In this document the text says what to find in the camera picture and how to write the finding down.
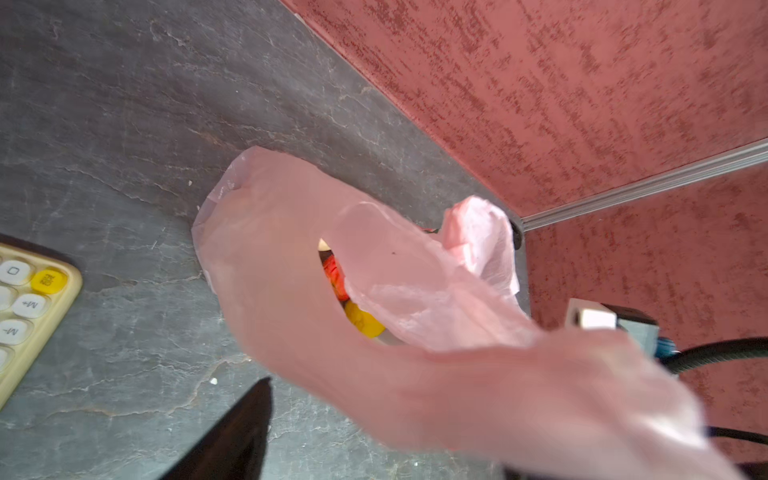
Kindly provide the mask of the yellow fake banana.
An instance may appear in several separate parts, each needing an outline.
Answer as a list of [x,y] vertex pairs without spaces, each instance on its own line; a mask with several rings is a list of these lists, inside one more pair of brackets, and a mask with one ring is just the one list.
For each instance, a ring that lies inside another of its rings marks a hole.
[[349,322],[365,337],[377,338],[386,331],[386,327],[373,315],[362,310],[352,300],[344,304],[344,313]]

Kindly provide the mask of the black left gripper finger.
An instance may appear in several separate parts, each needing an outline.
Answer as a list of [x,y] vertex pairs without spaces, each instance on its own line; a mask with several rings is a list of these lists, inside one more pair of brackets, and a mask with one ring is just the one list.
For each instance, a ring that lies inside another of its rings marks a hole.
[[259,479],[273,413],[271,379],[256,382],[163,480]]

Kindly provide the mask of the pink plastic bag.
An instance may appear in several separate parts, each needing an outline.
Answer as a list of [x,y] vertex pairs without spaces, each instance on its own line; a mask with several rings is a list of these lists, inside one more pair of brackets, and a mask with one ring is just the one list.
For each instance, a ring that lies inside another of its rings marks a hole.
[[[700,403],[626,333],[546,332],[432,235],[294,156],[252,147],[198,212],[194,246],[245,354],[401,450],[451,450],[566,479],[737,479]],[[491,320],[508,341],[385,345],[346,318],[326,242],[378,320]]]

